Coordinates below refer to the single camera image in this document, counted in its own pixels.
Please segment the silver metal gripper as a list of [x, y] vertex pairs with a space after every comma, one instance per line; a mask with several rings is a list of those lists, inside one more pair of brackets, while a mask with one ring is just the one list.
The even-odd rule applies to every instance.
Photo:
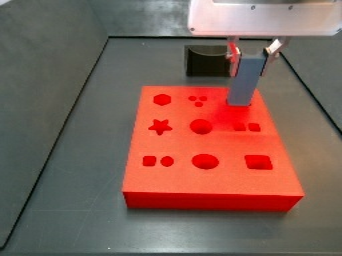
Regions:
[[225, 59], [237, 73], [237, 36], [276, 37], [263, 49], [260, 75], [287, 47], [287, 36], [332, 36], [342, 29], [342, 0], [190, 0], [186, 26], [196, 36], [229, 36]]

